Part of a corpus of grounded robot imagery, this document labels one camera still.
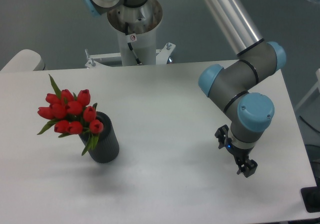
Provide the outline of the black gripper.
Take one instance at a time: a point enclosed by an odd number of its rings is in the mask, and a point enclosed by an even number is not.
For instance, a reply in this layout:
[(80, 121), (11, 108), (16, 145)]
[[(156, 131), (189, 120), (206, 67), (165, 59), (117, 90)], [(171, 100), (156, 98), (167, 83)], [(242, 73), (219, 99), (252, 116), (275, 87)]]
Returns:
[(232, 139), (228, 136), (229, 127), (225, 124), (217, 129), (214, 136), (218, 140), (218, 149), (225, 147), (227, 151), (234, 156), (235, 163), (238, 166), (238, 175), (243, 174), (246, 178), (253, 175), (258, 167), (257, 162), (249, 158), (249, 153), (253, 149), (242, 149), (234, 145)]

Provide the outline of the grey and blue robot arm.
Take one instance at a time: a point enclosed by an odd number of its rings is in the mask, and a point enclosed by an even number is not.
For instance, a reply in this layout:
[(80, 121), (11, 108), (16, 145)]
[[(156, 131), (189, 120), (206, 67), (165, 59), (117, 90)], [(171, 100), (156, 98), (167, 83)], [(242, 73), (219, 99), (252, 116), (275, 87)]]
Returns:
[[(198, 79), (202, 92), (230, 119), (217, 129), (219, 147), (234, 157), (238, 173), (253, 175), (257, 163), (249, 154), (269, 127), (273, 102), (250, 89), (280, 70), (287, 61), (284, 49), (266, 42), (239, 0), (204, 0), (238, 60), (224, 68), (214, 64)], [(94, 16), (107, 14), (120, 33), (120, 57), (124, 66), (154, 65), (160, 58), (149, 35), (160, 24), (163, 12), (156, 0), (84, 0)]]

